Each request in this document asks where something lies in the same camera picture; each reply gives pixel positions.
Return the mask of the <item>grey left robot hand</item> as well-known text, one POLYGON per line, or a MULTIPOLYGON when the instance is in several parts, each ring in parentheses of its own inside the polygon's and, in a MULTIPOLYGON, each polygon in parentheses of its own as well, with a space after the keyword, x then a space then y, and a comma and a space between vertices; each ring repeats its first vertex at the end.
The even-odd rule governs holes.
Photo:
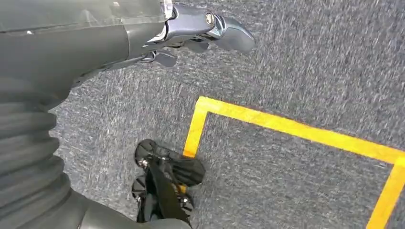
POLYGON ((209 43, 250 52, 255 39, 233 18, 172 0, 3 0, 0 101, 51 108, 100 72, 173 66, 163 48, 202 53, 209 43))

